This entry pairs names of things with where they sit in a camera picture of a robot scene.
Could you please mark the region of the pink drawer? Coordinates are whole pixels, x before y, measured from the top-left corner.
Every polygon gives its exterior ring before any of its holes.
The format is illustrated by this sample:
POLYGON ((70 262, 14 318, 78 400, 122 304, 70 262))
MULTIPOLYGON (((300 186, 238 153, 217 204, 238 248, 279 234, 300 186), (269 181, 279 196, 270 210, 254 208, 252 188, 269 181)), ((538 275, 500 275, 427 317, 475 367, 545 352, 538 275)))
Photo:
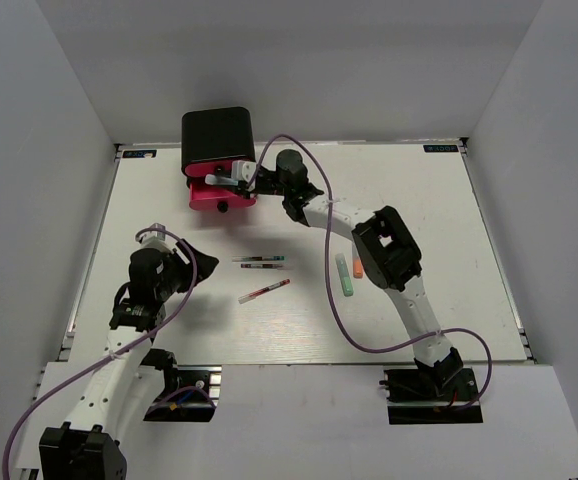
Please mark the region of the pink drawer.
POLYGON ((255 197, 244 198, 235 195, 229 186, 207 185, 204 178, 190 178, 189 207, 196 211, 217 210, 226 213, 230 209, 249 208, 256 204, 255 197))
POLYGON ((191 162, 182 167, 182 173, 188 178, 204 178, 208 174, 214 174, 217 169, 230 174, 233 168, 240 164, 248 165, 253 168, 256 167, 256 163, 250 160, 212 160, 191 162))

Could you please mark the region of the pink top drawer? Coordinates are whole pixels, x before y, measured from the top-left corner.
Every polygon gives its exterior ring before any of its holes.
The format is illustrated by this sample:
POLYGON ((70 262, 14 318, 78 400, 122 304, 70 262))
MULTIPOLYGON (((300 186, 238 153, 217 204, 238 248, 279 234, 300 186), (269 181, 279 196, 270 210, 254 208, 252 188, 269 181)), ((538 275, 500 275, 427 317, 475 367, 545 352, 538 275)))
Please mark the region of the pink top drawer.
POLYGON ((253 168, 256 167, 256 163, 250 160, 212 160, 191 162, 182 167, 182 173, 188 178, 204 178, 208 174, 214 174, 217 169, 230 174, 233 168, 240 164, 248 165, 253 168))

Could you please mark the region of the blue highlighter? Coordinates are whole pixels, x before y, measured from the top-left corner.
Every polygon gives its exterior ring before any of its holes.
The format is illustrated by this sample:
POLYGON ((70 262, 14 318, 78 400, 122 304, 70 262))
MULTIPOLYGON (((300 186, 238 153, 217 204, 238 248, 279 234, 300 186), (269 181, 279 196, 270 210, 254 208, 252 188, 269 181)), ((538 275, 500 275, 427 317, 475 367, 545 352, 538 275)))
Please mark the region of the blue highlighter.
POLYGON ((224 176, 220 176, 220 175, 213 175, 213 174, 208 174, 205 176, 205 183, 207 185, 214 185, 214 186, 237 186, 238 185, 238 181, 230 178, 230 177, 224 177, 224 176))

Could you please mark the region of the green highlighter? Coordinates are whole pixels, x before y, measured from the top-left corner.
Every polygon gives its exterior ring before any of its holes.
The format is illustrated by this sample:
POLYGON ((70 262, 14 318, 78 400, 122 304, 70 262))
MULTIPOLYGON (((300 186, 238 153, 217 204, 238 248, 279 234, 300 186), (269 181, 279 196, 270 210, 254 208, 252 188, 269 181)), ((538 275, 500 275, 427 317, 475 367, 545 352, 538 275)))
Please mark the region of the green highlighter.
POLYGON ((338 253, 335 255, 335 264, 341 284, 342 293, 345 297, 351 297, 354 294, 354 289, 346 258, 343 253, 338 253))

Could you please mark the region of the orange highlighter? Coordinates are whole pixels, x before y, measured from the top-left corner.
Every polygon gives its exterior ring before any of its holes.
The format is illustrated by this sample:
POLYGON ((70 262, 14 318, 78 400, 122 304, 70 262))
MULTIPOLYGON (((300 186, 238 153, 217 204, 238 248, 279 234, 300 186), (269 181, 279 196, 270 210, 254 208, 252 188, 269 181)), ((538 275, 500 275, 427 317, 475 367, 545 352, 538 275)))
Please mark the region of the orange highlighter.
POLYGON ((359 256, 353 256, 353 277, 357 279, 361 279, 364 274, 363 265, 359 256))

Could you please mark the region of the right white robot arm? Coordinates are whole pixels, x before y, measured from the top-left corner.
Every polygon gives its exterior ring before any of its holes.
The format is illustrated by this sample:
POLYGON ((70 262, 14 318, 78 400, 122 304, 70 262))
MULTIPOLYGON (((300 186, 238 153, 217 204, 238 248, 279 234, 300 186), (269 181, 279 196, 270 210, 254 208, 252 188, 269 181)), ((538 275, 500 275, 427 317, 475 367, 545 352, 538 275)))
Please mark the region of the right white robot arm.
POLYGON ((441 332, 423 283, 421 250, 395 208, 372 211, 333 199, 309 181, 301 154, 292 149, 277 155, 273 171, 253 161, 234 161, 228 187, 243 198, 280 196, 292 221, 323 229, 326 240, 336 234, 351 241, 364 273, 387 294, 403 322, 422 390, 441 399, 455 389, 463 362, 441 332))

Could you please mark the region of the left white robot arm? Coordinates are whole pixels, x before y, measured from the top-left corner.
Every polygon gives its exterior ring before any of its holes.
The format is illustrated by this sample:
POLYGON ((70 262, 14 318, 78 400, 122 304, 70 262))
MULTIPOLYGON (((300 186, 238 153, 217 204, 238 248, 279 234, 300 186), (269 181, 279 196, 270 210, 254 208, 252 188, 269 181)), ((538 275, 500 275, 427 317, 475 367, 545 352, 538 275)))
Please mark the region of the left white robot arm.
POLYGON ((130 256, 129 280, 113 301, 103 354, 74 409, 59 427, 48 427, 39 441, 46 479, 124 479, 121 428, 141 419, 157 398, 180 387, 172 353, 153 346, 153 332, 165 319, 165 304, 193 282, 207 279, 217 258, 178 244, 157 242, 130 256))

